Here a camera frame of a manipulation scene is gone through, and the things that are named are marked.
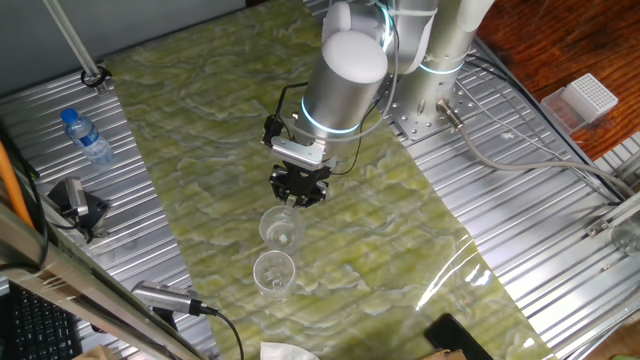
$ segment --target wooden surface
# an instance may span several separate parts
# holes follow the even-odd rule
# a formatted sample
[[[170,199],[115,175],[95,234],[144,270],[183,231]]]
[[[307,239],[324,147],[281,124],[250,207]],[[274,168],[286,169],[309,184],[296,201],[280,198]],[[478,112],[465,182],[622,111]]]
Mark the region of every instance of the wooden surface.
[[[572,136],[592,159],[640,131],[640,1],[496,0],[478,35],[538,101],[588,72],[618,97]]]
[[[640,358],[640,313],[630,320],[611,334],[585,360],[608,360],[616,355]]]

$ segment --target metal grating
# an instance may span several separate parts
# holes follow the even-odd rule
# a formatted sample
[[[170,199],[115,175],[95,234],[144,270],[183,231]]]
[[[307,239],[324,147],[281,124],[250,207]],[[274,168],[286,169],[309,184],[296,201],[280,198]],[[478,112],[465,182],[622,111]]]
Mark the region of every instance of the metal grating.
[[[471,74],[462,72],[459,83],[492,115],[531,139],[537,132],[553,151],[580,161],[577,146],[566,142],[510,86],[487,72],[465,68]],[[465,126],[486,155],[504,163],[553,160],[484,115],[477,105],[469,109],[470,102],[459,99],[463,100],[456,98],[454,104],[466,114]],[[395,120],[391,124],[400,141],[559,357],[595,341],[630,315],[632,311],[618,305],[640,284],[640,263],[611,243],[592,241],[583,230],[612,209],[604,197],[566,169],[488,168],[449,126],[413,141]]]
[[[66,137],[59,118],[66,107],[88,115],[109,140],[115,156],[108,166],[92,165]],[[191,285],[114,91],[98,97],[73,74],[1,99],[0,116],[24,156],[40,172],[38,187],[43,194],[64,177],[79,176],[85,190],[112,204],[104,221],[108,238],[95,239],[85,249],[109,274],[128,289],[141,280]],[[198,349],[217,352],[204,317],[176,315],[176,324]],[[79,321],[78,329],[84,350],[104,344],[122,357],[145,358],[113,336],[95,333],[86,321]]]
[[[640,185],[640,132],[604,154],[596,160],[596,165],[615,174],[631,187]]]

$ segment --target plastic bottle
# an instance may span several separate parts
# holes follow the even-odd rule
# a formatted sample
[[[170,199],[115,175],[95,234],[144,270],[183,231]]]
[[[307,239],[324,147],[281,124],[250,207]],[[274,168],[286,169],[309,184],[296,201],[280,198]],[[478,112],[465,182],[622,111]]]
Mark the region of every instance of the plastic bottle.
[[[113,157],[111,146],[86,116],[80,116],[74,109],[65,109],[60,114],[64,122],[64,132],[84,156],[95,164],[106,164]]]

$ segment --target plastic sheet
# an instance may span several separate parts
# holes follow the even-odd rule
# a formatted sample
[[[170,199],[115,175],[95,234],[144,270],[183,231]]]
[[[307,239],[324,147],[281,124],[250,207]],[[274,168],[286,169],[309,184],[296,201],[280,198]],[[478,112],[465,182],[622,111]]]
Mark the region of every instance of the plastic sheet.
[[[108,61],[202,299],[234,322],[249,359],[261,341],[321,359],[420,358],[434,351],[424,330],[445,312],[495,359],[552,357],[386,128],[363,139],[351,173],[330,178],[327,201],[302,211],[294,293],[258,293],[258,224],[277,204],[262,125],[282,86],[308,78],[319,39],[302,3],[273,1]],[[215,320],[223,357],[238,358]]]

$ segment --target keyboard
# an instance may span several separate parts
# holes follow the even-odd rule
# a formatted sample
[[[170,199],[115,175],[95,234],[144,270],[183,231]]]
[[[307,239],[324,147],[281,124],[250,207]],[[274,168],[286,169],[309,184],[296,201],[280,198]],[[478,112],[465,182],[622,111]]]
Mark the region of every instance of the keyboard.
[[[60,307],[14,284],[0,306],[0,318],[10,319],[0,359],[71,360],[82,353],[74,316]]]

